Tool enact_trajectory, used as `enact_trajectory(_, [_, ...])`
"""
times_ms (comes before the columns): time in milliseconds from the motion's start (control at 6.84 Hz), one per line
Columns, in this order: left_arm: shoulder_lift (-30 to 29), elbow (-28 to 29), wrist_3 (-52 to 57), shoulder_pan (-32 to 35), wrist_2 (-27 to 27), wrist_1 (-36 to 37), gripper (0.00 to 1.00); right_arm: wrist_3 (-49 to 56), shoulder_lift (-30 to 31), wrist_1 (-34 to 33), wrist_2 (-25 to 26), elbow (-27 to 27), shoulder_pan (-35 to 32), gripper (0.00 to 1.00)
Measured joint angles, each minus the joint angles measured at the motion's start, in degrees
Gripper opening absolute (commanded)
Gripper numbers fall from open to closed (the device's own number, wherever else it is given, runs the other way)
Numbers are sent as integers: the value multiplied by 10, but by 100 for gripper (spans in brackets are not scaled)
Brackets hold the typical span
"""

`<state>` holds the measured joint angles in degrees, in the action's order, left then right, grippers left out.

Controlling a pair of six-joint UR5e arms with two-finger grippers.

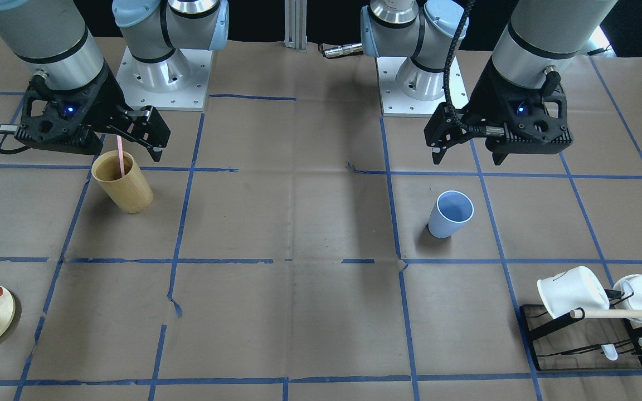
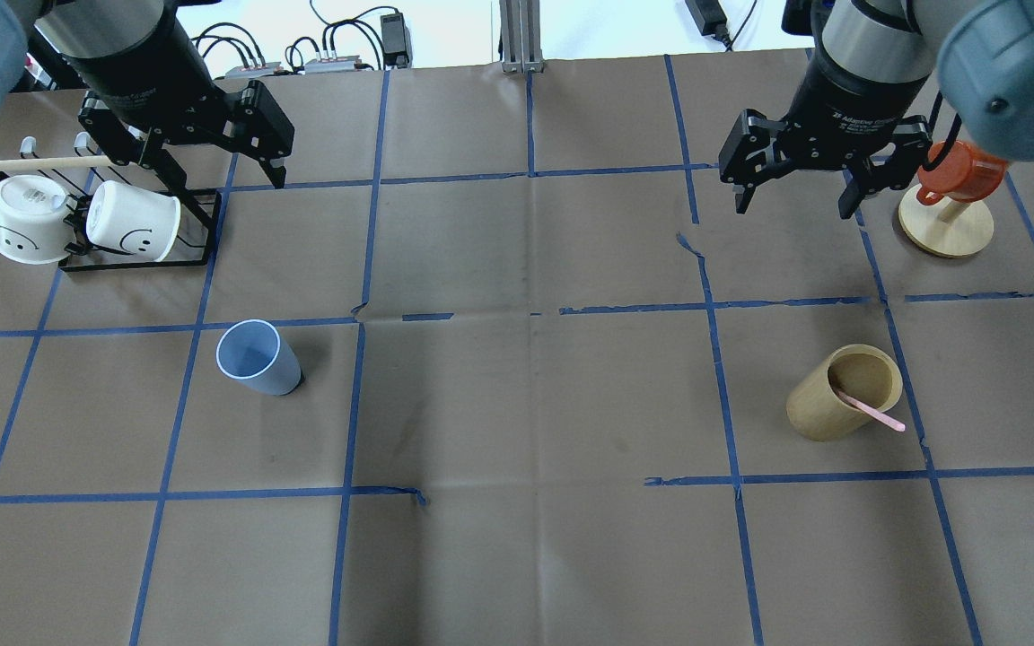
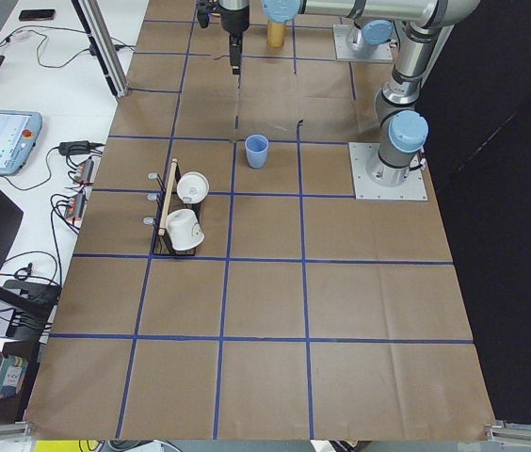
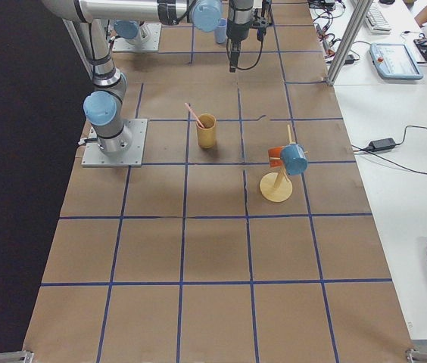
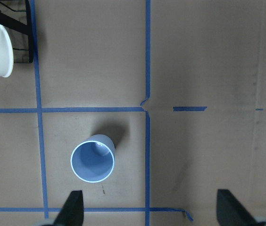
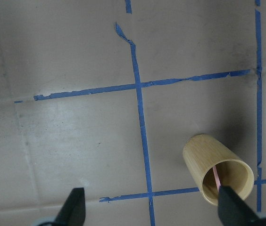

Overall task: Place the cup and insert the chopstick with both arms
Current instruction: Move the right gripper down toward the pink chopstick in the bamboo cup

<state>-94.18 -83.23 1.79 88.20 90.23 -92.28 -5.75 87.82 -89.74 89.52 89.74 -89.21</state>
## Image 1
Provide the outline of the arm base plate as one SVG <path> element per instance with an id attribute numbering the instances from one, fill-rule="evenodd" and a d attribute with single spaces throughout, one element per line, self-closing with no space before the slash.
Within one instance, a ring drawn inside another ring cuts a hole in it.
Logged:
<path id="1" fill-rule="evenodd" d="M 204 111 L 215 53 L 178 49 L 168 60 L 143 63 L 129 48 L 115 78 L 133 109 L 154 106 L 159 111 Z"/>
<path id="2" fill-rule="evenodd" d="M 428 118 L 444 102 L 443 73 L 421 70 L 408 57 L 377 57 L 383 116 Z"/>

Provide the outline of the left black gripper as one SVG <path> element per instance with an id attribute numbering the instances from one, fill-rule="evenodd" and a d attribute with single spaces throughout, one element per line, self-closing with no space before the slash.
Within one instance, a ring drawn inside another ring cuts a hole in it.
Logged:
<path id="1" fill-rule="evenodd" d="M 561 75 L 548 72 L 537 89 L 522 88 L 505 79 L 488 61 L 466 105 L 465 121 L 503 129 L 499 136 L 487 135 L 486 148 L 495 165 L 510 153 L 556 154 L 572 145 L 566 117 L 566 95 Z M 439 165 L 449 148 L 467 139 L 453 119 L 454 108 L 438 104 L 425 126 L 425 141 L 431 146 L 433 164 Z"/>

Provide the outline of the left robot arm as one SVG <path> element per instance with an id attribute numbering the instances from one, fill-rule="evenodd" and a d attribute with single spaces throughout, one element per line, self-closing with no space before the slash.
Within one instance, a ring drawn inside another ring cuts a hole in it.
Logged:
<path id="1" fill-rule="evenodd" d="M 423 101 L 444 98 L 425 127 L 435 164 L 449 148 L 485 139 L 495 165 L 510 154 L 552 155 L 573 144 L 562 76 L 614 1 L 520 1 L 469 101 L 453 102 L 451 64 L 474 2 L 371 1 L 360 13 L 367 56 L 403 57 L 397 83 Z"/>

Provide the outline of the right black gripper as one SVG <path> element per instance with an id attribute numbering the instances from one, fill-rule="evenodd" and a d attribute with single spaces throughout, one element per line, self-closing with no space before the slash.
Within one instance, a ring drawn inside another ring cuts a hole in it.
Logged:
<path id="1" fill-rule="evenodd" d="M 130 111 L 107 63 L 81 88 L 55 91 L 47 84 L 41 73 L 30 79 L 14 135 L 18 142 L 39 150 L 99 155 L 103 142 L 97 133 L 120 135 L 160 162 L 171 130 L 154 106 Z"/>

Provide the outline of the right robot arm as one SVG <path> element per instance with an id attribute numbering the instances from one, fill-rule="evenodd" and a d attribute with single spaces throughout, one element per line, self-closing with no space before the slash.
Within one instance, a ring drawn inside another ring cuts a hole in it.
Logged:
<path id="1" fill-rule="evenodd" d="M 114 1 L 136 86 L 177 94 L 196 72 L 184 54 L 218 51 L 228 38 L 227 1 Z M 18 124 L 0 124 L 0 154 L 30 148 L 99 155 L 99 134 L 145 147 L 158 162 L 171 131 L 149 98 L 123 91 L 72 1 L 0 1 L 0 36 L 32 76 Z"/>

